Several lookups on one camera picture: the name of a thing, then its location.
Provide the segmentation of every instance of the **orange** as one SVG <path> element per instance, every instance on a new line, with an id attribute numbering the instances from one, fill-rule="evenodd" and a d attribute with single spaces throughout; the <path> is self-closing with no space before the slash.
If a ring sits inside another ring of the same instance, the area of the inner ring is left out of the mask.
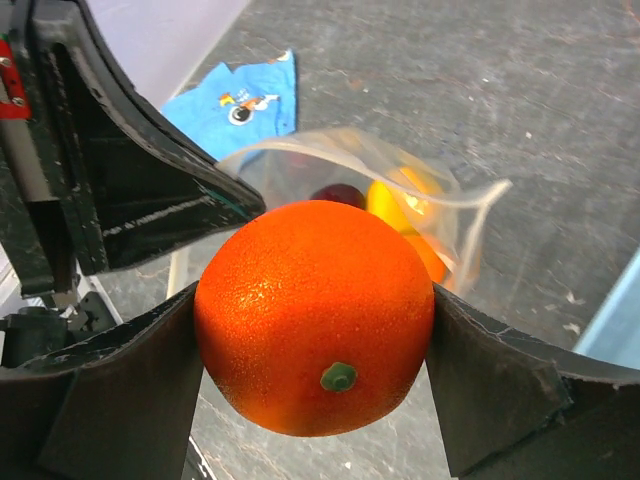
<path id="1" fill-rule="evenodd" d="M 304 437 L 395 409 L 424 361 L 433 312 L 411 244 L 374 215 L 321 200 L 241 228 L 194 303 L 200 354 L 224 397 L 248 420 Z"/>
<path id="2" fill-rule="evenodd" d="M 416 249 L 418 255 L 422 259 L 431 280 L 436 283 L 442 283 L 447 276 L 448 270 L 445 263 L 438 256 L 436 251 L 419 233 L 405 235 L 404 238 Z"/>

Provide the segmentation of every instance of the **gray floor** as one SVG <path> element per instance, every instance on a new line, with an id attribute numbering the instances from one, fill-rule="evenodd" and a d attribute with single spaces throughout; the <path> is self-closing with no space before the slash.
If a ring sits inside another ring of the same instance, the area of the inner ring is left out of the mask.
<path id="1" fill-rule="evenodd" d="M 292 47 L 299 128 L 355 125 L 463 185 L 508 177 L 469 300 L 570 348 L 638 246 L 640 21 L 619 0 L 256 0 L 194 78 Z M 193 251 L 196 279 L 224 238 Z M 164 295 L 168 261 L 104 283 L 123 316 Z M 203 380 L 194 435 L 219 480 L 448 478 L 428 379 L 350 435 L 261 431 Z"/>

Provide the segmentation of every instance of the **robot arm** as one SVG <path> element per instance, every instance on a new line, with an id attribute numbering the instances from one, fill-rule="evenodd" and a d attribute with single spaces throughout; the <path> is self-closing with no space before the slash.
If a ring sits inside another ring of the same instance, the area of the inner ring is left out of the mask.
<path id="1" fill-rule="evenodd" d="M 265 206 L 135 93 L 83 0 L 0 0 L 0 29 L 0 242 L 49 307 L 0 320 L 0 478 L 176 480 L 202 374 L 194 286 L 117 326 L 65 317 L 76 262 L 131 268 Z M 440 288 L 436 305 L 427 366 L 452 475 L 640 478 L 640 372 Z"/>

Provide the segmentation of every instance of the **blue towel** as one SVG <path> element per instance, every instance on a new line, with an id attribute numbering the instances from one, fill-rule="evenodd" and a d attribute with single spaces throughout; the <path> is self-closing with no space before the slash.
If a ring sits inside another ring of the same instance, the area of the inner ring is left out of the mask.
<path id="1" fill-rule="evenodd" d="M 171 99 L 164 116 L 216 160 L 296 127 L 296 71 L 291 50 L 277 60 L 221 63 L 193 90 Z"/>

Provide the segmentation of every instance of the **clear plastic bag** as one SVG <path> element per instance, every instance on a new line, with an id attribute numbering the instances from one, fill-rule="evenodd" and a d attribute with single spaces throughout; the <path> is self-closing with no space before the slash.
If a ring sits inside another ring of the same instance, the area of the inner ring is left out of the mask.
<path id="1" fill-rule="evenodd" d="M 259 191 L 270 210 L 308 200 L 329 185 L 367 192 L 367 210 L 410 240 L 428 268 L 441 262 L 443 274 L 432 278 L 458 296 L 478 276 L 487 213 L 511 186 L 500 180 L 462 191 L 442 162 L 419 160 L 355 128 L 271 138 L 239 150 L 217 168 Z"/>

